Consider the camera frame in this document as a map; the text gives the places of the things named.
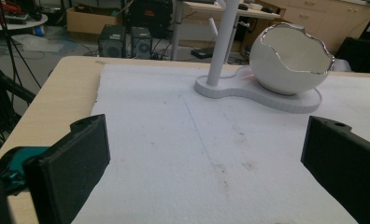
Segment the black equipment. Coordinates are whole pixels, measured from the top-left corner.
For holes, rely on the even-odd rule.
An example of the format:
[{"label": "black equipment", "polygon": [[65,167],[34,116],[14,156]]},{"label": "black equipment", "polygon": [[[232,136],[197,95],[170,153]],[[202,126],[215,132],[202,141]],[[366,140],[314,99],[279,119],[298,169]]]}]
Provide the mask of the black equipment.
[{"label": "black equipment", "polygon": [[370,224],[370,142],[344,123],[311,116],[301,162],[358,223]]},{"label": "black equipment", "polygon": [[126,58],[126,29],[119,25],[106,25],[98,38],[100,57]]},{"label": "black equipment", "polygon": [[126,27],[147,27],[153,38],[167,38],[173,14],[172,0],[135,0],[129,7]]},{"label": "black equipment", "polygon": [[104,115],[78,120],[51,147],[15,147],[0,160],[0,224],[14,223],[7,196],[28,188],[39,223],[71,223],[109,161]]},{"label": "black equipment", "polygon": [[132,27],[132,58],[150,59],[152,56],[152,37],[148,28]]}]

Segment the white bowl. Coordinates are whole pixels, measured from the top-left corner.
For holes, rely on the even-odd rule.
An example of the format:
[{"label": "white bowl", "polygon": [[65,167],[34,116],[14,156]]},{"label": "white bowl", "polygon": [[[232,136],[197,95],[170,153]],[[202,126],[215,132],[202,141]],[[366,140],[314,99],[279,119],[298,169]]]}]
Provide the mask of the white bowl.
[{"label": "white bowl", "polygon": [[256,38],[249,64],[263,87],[293,95],[320,85],[333,67],[334,56],[303,27],[283,22]]}]

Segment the floor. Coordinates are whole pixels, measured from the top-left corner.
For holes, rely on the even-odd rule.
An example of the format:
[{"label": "floor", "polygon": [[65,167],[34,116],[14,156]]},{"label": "floor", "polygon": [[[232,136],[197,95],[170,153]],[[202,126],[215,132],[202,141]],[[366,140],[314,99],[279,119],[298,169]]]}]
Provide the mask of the floor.
[{"label": "floor", "polygon": [[[56,64],[64,56],[83,55],[96,57],[98,54],[97,43],[77,41],[70,37],[70,34],[63,27],[45,26],[45,35],[43,38],[49,40],[48,43],[62,44],[63,47],[58,52],[44,51],[24,51],[22,45],[16,45],[19,51],[13,49],[13,62],[18,71],[21,84],[29,91],[38,93],[49,74]],[[171,45],[168,40],[153,40],[154,52],[159,53],[163,60],[169,60]],[[191,55],[191,47],[178,48],[178,61],[210,63],[211,59],[200,60]],[[248,64],[239,53],[232,53],[228,63]],[[13,78],[13,63],[10,59],[7,44],[0,36],[0,69],[9,77]],[[18,114],[22,115],[28,108],[28,105],[21,99],[15,98],[14,107]]]}]

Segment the equipment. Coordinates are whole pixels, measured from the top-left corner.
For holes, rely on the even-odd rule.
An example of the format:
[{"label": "equipment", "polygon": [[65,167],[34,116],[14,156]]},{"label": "equipment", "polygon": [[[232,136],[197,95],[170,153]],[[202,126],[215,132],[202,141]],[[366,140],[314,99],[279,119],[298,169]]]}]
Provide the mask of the equipment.
[{"label": "equipment", "polygon": [[152,37],[148,28],[132,27],[132,58],[150,59],[152,55]]},{"label": "equipment", "polygon": [[131,27],[147,27],[153,38],[167,38],[172,13],[171,0],[136,0],[127,14],[128,33]]},{"label": "equipment", "polygon": [[126,30],[119,25],[106,25],[98,38],[100,57],[126,58]]}]

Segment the white stand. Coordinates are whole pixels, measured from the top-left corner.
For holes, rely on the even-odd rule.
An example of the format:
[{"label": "white stand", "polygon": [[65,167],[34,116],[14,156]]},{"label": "white stand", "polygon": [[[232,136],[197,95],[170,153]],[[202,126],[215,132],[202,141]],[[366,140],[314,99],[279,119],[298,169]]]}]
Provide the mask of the white stand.
[{"label": "white stand", "polygon": [[251,76],[252,71],[249,66],[239,69],[232,77],[221,78],[222,67],[228,56],[227,47],[231,44],[231,35],[233,34],[231,29],[237,20],[236,12],[239,2],[240,0],[226,1],[226,9],[222,15],[208,77],[197,78],[194,89],[201,95],[214,99],[226,96],[240,96],[286,112],[311,113],[315,111],[322,100],[317,90],[306,91],[292,96],[273,93],[263,88],[256,77]]},{"label": "white stand", "polygon": [[194,85],[194,89],[206,97],[220,99],[227,96],[240,96],[295,114],[311,113],[319,108],[322,101],[316,89],[290,96],[269,91],[258,83],[249,66],[239,68],[232,77],[221,77],[220,84],[216,87],[206,84],[206,80],[206,76],[199,77]]}]

